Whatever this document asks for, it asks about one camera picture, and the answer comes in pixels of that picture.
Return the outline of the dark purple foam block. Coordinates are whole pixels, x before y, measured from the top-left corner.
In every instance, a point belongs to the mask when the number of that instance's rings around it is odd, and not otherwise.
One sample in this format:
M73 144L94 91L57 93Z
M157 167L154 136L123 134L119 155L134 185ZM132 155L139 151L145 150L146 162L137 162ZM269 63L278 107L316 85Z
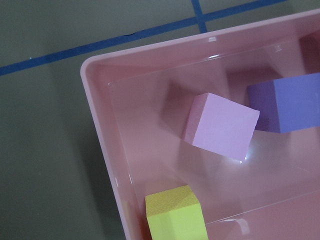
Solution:
M320 74L269 80L247 87L249 104L260 112L258 131L288 133L320 126Z

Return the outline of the light pink foam block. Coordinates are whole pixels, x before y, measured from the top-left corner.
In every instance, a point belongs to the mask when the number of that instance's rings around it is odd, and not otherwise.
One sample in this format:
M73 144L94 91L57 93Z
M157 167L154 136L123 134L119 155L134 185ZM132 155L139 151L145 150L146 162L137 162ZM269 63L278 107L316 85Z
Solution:
M260 112L213 93L194 97L182 139L192 146L243 161Z

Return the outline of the yellow foam block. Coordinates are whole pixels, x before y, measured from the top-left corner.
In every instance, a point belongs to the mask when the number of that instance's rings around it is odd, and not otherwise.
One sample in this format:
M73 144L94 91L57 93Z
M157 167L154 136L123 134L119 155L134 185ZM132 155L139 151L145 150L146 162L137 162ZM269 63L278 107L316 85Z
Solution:
M189 185L145 197L153 240L207 240L201 204Z

